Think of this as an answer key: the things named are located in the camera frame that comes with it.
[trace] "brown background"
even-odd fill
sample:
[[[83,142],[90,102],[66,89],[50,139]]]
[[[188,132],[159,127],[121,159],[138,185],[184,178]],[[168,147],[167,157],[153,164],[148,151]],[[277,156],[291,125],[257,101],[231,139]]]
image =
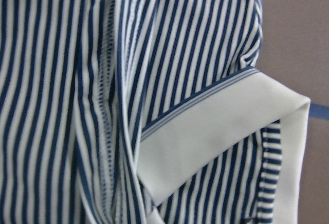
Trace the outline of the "brown background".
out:
[[[263,0],[263,9],[257,67],[329,106],[329,0]],[[298,223],[329,223],[328,120],[309,119]]]

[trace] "fabric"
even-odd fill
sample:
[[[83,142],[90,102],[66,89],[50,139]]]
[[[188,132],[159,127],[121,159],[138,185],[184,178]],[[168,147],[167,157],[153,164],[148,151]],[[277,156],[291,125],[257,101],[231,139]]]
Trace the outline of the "fabric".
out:
[[[297,223],[309,99],[261,0],[0,0],[0,223]]]

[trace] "fabric fold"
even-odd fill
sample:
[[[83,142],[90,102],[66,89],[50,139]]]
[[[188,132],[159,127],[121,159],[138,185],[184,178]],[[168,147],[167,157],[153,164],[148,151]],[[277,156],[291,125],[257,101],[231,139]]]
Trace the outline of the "fabric fold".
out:
[[[244,68],[174,106],[143,130],[139,178],[159,205],[216,156],[281,119],[283,163],[274,221],[296,223],[309,102],[256,68]],[[277,222],[282,209],[290,215],[280,214]]]

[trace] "blue line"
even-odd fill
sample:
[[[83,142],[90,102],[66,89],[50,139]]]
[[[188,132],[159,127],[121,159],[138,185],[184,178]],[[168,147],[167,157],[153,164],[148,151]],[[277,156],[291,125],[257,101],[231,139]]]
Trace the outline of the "blue line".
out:
[[[329,120],[329,106],[311,103],[309,116],[322,120]]]

